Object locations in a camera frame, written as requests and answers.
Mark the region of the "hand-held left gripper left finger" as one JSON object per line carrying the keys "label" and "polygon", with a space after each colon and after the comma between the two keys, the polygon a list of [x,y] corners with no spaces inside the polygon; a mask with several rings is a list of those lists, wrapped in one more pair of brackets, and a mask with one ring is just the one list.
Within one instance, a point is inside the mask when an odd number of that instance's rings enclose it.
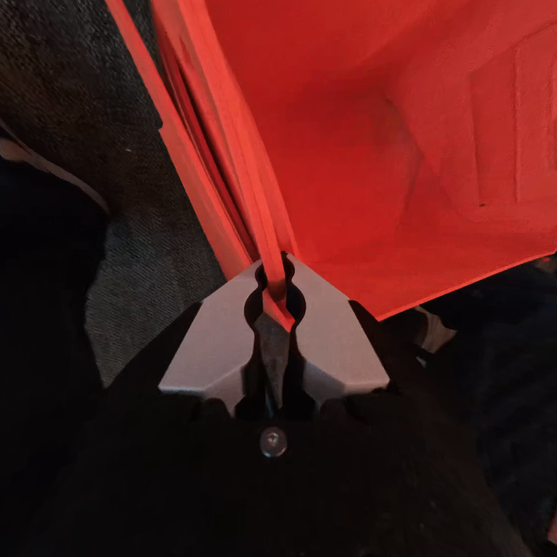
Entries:
{"label": "hand-held left gripper left finger", "polygon": [[262,262],[256,261],[200,304],[159,383],[164,394],[219,399],[229,414],[249,397],[257,379],[260,342],[254,326],[263,313]]}

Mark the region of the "orange fabric bin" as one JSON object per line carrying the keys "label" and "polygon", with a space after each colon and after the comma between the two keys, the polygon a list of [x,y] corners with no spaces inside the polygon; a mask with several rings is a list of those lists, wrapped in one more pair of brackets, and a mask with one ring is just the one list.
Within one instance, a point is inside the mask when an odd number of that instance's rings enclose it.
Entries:
{"label": "orange fabric bin", "polygon": [[556,1],[106,1],[227,279],[378,319],[556,251]]}

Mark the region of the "person's dark blue trousers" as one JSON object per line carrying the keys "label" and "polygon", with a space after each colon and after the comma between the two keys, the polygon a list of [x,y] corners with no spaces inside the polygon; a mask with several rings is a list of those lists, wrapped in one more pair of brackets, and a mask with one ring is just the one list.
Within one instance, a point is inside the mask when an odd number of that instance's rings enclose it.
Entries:
{"label": "person's dark blue trousers", "polygon": [[105,390],[85,331],[107,218],[1,160],[1,556],[556,556],[556,277],[426,304],[436,354],[351,301],[390,383],[285,410],[158,384],[194,304]]}

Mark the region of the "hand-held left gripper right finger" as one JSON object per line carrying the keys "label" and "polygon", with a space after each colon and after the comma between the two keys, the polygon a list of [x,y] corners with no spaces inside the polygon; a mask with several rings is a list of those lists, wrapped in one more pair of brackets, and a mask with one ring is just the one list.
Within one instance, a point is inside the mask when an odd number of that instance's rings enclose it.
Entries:
{"label": "hand-held left gripper right finger", "polygon": [[282,379],[282,406],[385,390],[390,382],[350,299],[292,254],[282,253],[287,308],[295,317]]}

